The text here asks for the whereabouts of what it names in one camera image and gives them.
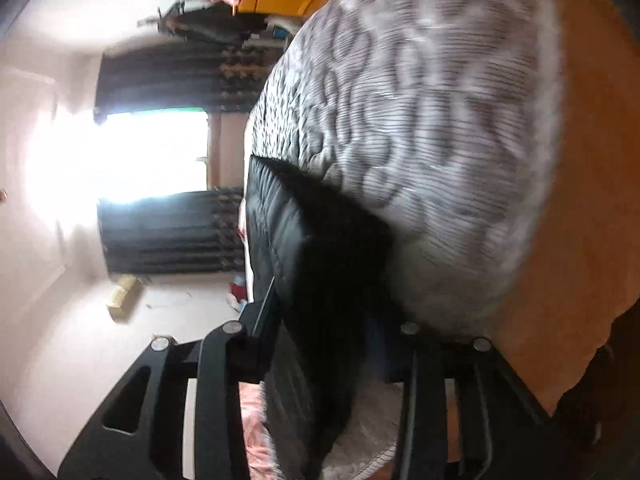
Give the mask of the dark left curtain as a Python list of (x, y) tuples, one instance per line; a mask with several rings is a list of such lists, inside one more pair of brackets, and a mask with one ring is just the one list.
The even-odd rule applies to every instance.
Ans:
[(135, 276), (244, 270), (238, 234), (242, 188), (214, 188), (128, 204), (99, 203), (101, 244), (111, 274)]

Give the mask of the dark curtain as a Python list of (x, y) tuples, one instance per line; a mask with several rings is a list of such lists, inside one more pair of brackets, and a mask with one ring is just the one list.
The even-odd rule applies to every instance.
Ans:
[(258, 100), (281, 48), (168, 42), (104, 55), (93, 118), (150, 110), (200, 108), (248, 113)]
[(99, 203), (101, 244), (111, 274), (135, 276), (244, 270), (238, 234), (242, 188), (214, 188), (128, 204)]

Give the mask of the grey quilted bedspread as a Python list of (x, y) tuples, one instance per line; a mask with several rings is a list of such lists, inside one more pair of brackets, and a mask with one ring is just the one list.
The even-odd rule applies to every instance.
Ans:
[(274, 66), (245, 151), (384, 219), (422, 323), (487, 334), (544, 210), (561, 96), (553, 0), (330, 0)]

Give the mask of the brown wall box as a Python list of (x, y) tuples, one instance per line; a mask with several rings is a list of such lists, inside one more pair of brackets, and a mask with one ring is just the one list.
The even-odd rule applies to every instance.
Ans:
[(114, 284), (111, 299), (107, 301), (107, 311), (116, 322), (126, 322), (143, 292), (143, 284), (136, 276), (122, 275)]

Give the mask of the pink bed sheet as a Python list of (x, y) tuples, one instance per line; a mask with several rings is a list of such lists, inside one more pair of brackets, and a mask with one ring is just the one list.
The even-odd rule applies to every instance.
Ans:
[(274, 479), (270, 447), (264, 426), (262, 386), (241, 382), (239, 395), (250, 480)]

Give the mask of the black quilted pants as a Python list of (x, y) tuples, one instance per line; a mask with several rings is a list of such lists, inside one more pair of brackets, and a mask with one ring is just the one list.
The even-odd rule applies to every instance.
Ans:
[(253, 292), (276, 280), (282, 321), (264, 380), (266, 428), (285, 479), (317, 479), (358, 396), (383, 382), (368, 367), (368, 322), (405, 315), (390, 290), (390, 227), (283, 160), (252, 156), (245, 191)]

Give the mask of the dark right curtain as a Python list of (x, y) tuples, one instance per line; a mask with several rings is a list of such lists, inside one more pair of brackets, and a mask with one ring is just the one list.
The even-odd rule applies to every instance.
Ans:
[(281, 48), (168, 42), (104, 55), (93, 118), (150, 110), (200, 108), (248, 113), (258, 100)]

